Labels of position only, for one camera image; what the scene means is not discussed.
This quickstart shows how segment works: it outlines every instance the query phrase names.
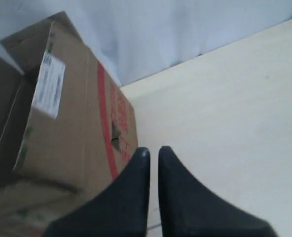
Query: red stripe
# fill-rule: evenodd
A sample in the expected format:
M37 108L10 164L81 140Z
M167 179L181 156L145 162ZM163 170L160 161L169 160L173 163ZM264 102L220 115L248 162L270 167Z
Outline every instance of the red stripe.
M116 179L118 176L117 168L115 164L114 153L111 145L111 137L110 137L110 128L109 128L109 120L107 113L107 104L106 104L106 87L105 87L105 70L101 63L98 61L98 69L97 69L97 77L98 77L98 99L100 105L100 119L101 119L101 127L102 133L105 140L106 151L108 155L109 168L112 175L112 179Z

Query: white label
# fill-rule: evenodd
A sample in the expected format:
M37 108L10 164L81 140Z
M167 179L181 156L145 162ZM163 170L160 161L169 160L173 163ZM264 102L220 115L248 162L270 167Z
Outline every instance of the white label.
M58 115L63 88L65 63L45 52L37 78L32 106L52 118Z

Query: white floor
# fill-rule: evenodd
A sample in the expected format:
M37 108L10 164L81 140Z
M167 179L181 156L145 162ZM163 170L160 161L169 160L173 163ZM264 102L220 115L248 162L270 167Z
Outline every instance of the white floor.
M292 0L0 0L0 39L62 10L126 85L292 18Z
M292 237L292 20L122 88L151 151L173 147L212 191ZM161 236L160 227L149 236Z

